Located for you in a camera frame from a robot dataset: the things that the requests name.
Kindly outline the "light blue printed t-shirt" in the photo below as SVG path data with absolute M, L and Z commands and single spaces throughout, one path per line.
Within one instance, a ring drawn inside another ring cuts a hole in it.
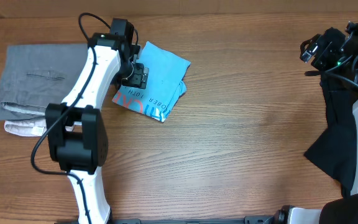
M 183 81 L 191 62 L 146 42 L 139 62 L 149 68 L 146 89 L 122 86 L 112 102 L 164 122 L 186 93 Z

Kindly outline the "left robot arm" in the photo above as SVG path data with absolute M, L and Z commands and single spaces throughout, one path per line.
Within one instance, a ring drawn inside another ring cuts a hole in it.
M 101 107 L 113 80 L 144 89 L 148 70 L 136 63 L 140 46 L 136 33 L 95 33 L 88 41 L 85 65 L 72 90 L 59 104 L 45 110 L 50 157 L 74 190 L 78 223 L 111 223 L 103 187 L 102 166 L 108 136 Z

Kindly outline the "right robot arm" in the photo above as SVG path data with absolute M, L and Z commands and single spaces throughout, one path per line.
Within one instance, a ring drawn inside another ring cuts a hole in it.
M 329 28 L 300 45 L 300 59 L 313 66 L 326 103 L 327 128 L 305 157 L 341 185 L 342 197 L 321 209 L 285 205 L 246 223 L 358 223 L 358 22 Z

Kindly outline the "black garment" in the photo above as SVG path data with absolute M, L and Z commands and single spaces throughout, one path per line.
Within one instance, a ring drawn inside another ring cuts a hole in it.
M 328 127 L 307 149 L 304 156 L 338 181 L 341 195 L 351 195 L 356 173 L 357 134 L 352 105 L 356 95 L 341 80 L 323 75 L 320 86 L 326 104 Z

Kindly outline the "folded grey trousers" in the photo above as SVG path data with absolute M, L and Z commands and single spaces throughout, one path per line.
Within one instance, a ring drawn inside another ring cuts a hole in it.
M 0 121 L 43 117 L 76 83 L 86 44 L 10 45 L 0 79 Z

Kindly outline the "folded beige trousers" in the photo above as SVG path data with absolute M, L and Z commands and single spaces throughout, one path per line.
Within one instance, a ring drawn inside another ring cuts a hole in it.
M 5 103 L 2 107 L 19 116 L 4 122 L 6 132 L 22 137 L 41 137 L 46 132 L 47 124 L 44 107 L 24 106 L 14 103 Z

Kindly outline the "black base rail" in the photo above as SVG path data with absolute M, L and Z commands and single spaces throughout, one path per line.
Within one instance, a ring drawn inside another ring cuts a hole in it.
M 117 219 L 108 220 L 107 224 L 271 224 L 273 216 L 256 215 L 244 218 L 189 219 L 189 220 L 140 220 Z

